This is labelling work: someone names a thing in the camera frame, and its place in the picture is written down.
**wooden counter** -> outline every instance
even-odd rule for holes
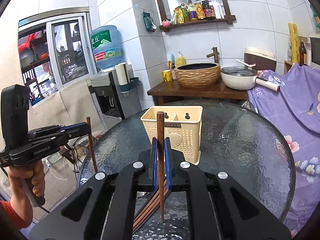
[[[150,89],[147,94],[153,96],[155,105],[162,105],[166,100],[164,97],[206,97],[206,98],[229,98],[232,103],[237,100],[247,100],[248,94],[245,90],[234,90],[227,87],[222,80],[217,84],[205,88],[182,87],[177,80],[162,82]]]

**purple cloth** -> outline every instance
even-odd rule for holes
[[[294,64],[285,75],[272,70],[259,76],[281,86],[248,90],[255,111],[272,122],[291,149],[296,187],[284,224],[295,235],[320,201],[320,70]]]

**window pane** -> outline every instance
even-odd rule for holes
[[[18,40],[23,82],[32,105],[58,91],[48,53],[46,29]]]
[[[55,25],[53,32],[62,84],[88,74],[78,21]]]

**white electric cooking pot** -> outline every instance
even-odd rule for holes
[[[280,86],[276,85],[268,80],[258,77],[258,71],[252,69],[253,65],[248,65],[240,60],[238,62],[246,65],[247,67],[224,67],[221,69],[221,78],[227,87],[237,90],[249,90],[256,84],[272,89],[273,91],[279,91]]]

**silver screw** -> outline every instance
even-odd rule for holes
[[[140,169],[142,166],[143,166],[143,163],[142,163],[142,162],[135,162],[135,163],[133,164],[133,167],[136,168],[136,169]]]
[[[100,179],[104,179],[105,178],[105,174],[103,172],[98,172],[94,177],[97,179],[97,180],[100,180]]]
[[[184,169],[189,168],[189,167],[190,167],[190,163],[188,163],[188,162],[182,162],[182,163],[180,163],[180,167],[182,167],[182,168],[184,168]]]
[[[226,178],[228,177],[228,174],[227,174],[226,172],[224,172],[224,171],[220,171],[220,172],[218,173],[218,177],[219,177],[220,179],[226,179]]]

